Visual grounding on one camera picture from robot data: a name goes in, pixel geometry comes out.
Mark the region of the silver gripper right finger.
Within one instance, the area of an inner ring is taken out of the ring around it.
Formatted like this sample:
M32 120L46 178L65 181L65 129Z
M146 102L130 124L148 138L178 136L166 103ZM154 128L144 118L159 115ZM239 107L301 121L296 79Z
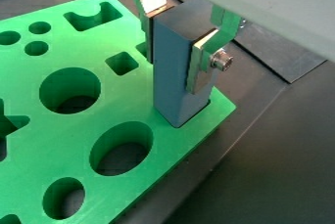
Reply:
M209 83L213 70L225 71L233 62L226 45L235 38L243 18L221 8L211 6L210 22L214 29L194 43L190 55L186 90L195 94Z

